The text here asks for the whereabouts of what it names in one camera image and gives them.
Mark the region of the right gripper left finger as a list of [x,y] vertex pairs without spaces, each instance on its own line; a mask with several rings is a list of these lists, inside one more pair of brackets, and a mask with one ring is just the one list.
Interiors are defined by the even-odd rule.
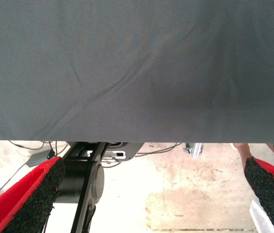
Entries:
[[44,161],[0,195],[0,233],[40,233],[65,175],[61,157]]

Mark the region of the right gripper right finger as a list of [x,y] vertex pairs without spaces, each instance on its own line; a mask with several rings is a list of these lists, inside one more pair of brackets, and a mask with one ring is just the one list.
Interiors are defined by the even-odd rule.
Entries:
[[274,166],[250,157],[246,160],[244,175],[274,226]]

